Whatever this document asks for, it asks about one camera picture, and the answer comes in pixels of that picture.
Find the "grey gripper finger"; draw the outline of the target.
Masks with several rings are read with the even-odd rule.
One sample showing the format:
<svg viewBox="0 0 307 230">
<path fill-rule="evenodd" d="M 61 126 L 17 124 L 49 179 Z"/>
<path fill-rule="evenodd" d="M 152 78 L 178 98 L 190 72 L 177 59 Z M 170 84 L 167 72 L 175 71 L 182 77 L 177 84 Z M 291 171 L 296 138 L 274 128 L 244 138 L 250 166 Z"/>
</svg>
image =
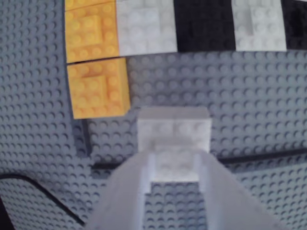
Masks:
<svg viewBox="0 0 307 230">
<path fill-rule="evenodd" d="M 87 230 L 142 230 L 145 194 L 151 191 L 155 157 L 137 153 L 107 180 L 85 228 Z"/>
<path fill-rule="evenodd" d="M 280 221 L 214 156 L 197 151 L 194 162 L 210 230 L 279 230 Z"/>
</svg>

